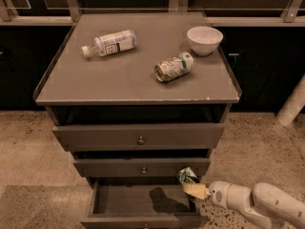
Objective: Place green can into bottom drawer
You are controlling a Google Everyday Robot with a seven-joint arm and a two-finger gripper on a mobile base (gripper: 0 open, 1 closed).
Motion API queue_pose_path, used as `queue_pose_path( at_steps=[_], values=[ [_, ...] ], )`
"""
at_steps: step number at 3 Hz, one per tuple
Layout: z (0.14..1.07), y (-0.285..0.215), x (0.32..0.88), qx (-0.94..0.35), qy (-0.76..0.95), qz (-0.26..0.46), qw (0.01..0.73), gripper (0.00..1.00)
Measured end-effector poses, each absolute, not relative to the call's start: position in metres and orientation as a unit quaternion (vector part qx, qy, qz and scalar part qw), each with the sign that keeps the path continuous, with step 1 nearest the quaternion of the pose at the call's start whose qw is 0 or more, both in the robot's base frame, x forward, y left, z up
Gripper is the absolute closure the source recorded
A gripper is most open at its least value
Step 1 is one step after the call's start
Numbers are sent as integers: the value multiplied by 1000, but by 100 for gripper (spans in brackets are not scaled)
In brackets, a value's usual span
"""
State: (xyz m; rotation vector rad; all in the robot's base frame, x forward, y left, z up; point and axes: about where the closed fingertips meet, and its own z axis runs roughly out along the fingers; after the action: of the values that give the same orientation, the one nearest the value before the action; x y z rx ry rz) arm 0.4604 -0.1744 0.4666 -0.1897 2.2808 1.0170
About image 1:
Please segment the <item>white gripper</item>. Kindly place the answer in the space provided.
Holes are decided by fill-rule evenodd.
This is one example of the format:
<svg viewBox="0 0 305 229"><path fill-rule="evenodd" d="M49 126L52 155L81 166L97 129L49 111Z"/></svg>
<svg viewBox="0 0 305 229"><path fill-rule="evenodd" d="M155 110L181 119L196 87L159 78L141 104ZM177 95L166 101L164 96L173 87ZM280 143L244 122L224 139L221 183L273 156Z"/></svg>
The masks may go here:
<svg viewBox="0 0 305 229"><path fill-rule="evenodd" d="M212 182L209 190L205 184L201 183L185 183L182 188L186 194L194 198L205 199L210 197L213 205L224 209L236 209L241 203L239 186L229 182Z"/></svg>

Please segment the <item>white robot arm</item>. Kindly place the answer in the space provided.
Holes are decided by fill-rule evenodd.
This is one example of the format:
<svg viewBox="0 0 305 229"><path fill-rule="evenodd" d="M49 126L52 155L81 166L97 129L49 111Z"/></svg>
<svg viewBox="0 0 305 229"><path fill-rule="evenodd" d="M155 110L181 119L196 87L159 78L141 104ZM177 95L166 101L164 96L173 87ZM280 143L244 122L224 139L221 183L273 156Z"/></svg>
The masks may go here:
<svg viewBox="0 0 305 229"><path fill-rule="evenodd" d="M249 188L215 181L209 187L185 183L182 188L193 198L209 198L214 206L236 211L261 229L283 229L285 221L296 229L305 229L305 203L272 184L260 182Z"/></svg>

